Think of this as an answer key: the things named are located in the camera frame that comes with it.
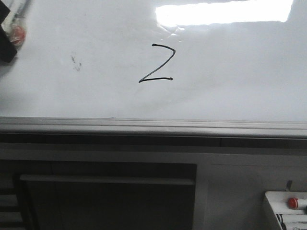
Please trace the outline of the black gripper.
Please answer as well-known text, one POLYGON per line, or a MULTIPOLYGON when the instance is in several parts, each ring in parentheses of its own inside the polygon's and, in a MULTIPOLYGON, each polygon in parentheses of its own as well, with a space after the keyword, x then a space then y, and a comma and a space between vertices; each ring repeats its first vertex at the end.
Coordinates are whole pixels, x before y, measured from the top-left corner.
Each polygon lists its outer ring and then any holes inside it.
MULTIPOLYGON (((10 13, 10 9, 0 1, 0 23, 2 24, 6 17, 10 13)), ((17 50, 13 43, 9 40, 6 35, 2 25, 0 26, 0 60, 6 63, 10 63, 15 55, 17 50)))

